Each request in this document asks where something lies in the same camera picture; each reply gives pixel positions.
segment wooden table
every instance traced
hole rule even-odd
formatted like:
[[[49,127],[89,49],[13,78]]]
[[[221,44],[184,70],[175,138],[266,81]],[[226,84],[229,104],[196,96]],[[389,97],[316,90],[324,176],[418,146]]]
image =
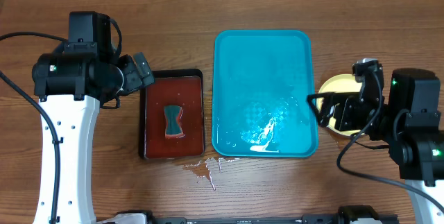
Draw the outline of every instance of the wooden table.
[[[123,53],[143,51],[153,69],[199,68],[205,79],[203,157],[167,162],[138,158],[138,94],[123,98],[119,110],[101,110],[92,165],[98,218],[125,209],[187,218],[300,216],[365,204],[398,214],[401,223],[414,223],[406,191],[336,168],[338,145],[324,129],[319,129],[320,145],[309,159],[221,160],[219,173],[219,155],[211,145],[214,40],[225,29],[300,29],[311,39],[316,89],[370,57],[384,65],[388,96],[391,72],[398,67],[430,69],[444,78],[444,0],[6,0],[0,33],[66,37],[68,14],[75,10],[115,18],[123,33]],[[56,44],[36,37],[2,41],[1,70],[32,94],[31,68]],[[4,83],[0,91],[0,222],[31,223],[40,185],[40,117]],[[192,166],[199,160],[203,165]],[[354,147],[343,163],[399,178],[386,151]],[[210,171],[215,191],[207,178],[199,177]]]

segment water puddle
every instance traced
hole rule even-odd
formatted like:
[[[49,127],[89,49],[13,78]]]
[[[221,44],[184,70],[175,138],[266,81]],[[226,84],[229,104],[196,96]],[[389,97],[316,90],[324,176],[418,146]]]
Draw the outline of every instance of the water puddle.
[[[345,148],[345,146],[350,142],[350,137],[344,136],[344,135],[340,135],[336,132],[334,132],[333,130],[327,129],[328,134],[330,135],[331,138],[333,138],[334,141],[336,141],[336,146],[338,147],[339,150],[343,150]]]
[[[223,164],[228,162],[234,162],[240,160],[240,158],[233,158],[233,157],[210,157],[206,160],[199,160],[197,162],[193,163],[184,163],[184,162],[174,162],[178,165],[182,165],[183,170],[191,171],[193,172],[196,177],[198,178],[198,181],[196,183],[200,183],[201,180],[208,180],[210,182],[211,187],[213,190],[216,190],[216,186],[213,183],[213,171],[211,168],[219,168],[220,174],[223,172]]]

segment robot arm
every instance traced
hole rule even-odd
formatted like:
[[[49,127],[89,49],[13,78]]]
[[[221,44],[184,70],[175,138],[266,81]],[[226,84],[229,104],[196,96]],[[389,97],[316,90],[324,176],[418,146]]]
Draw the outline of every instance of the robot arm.
[[[110,25],[119,33],[114,52]],[[62,53],[40,56],[33,67],[34,93],[55,126],[60,149],[60,181],[54,164],[53,137],[42,117],[40,197],[34,223],[95,223],[91,197],[92,138],[99,109],[154,82],[143,54],[119,57],[121,34],[115,21],[96,12],[72,12],[69,39]],[[54,194],[59,186],[58,197]],[[51,220],[53,201],[57,216]],[[143,214],[116,216],[118,223],[146,223]]]
[[[337,130],[361,130],[373,117],[379,103],[378,95],[382,93],[375,86],[375,79],[380,85],[384,84],[382,65],[377,60],[364,59],[353,65],[353,74],[357,82],[363,83],[360,92],[332,92],[307,97],[321,127],[334,116]],[[439,79],[431,71],[393,71],[389,102],[365,133],[370,140],[384,140],[388,144],[390,157],[399,165],[400,177],[407,185],[444,205],[444,132],[438,129],[441,116],[439,92]],[[324,99],[320,110],[313,103],[315,98]],[[444,213],[436,204],[416,193],[409,193],[417,223],[444,223]]]

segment green led light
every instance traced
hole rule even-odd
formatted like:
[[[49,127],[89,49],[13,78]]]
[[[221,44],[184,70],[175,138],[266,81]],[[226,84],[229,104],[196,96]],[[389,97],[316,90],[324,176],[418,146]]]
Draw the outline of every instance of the green led light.
[[[437,150],[437,149],[432,150],[433,156],[441,156],[442,154],[443,154],[443,152],[441,152],[441,150]]]

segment blue plastic tray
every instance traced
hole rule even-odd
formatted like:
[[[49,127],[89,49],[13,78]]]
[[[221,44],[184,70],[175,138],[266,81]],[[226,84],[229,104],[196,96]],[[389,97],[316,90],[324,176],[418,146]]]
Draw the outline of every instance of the blue plastic tray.
[[[309,157],[318,147],[309,38],[224,31],[214,50],[212,143],[225,156]]]

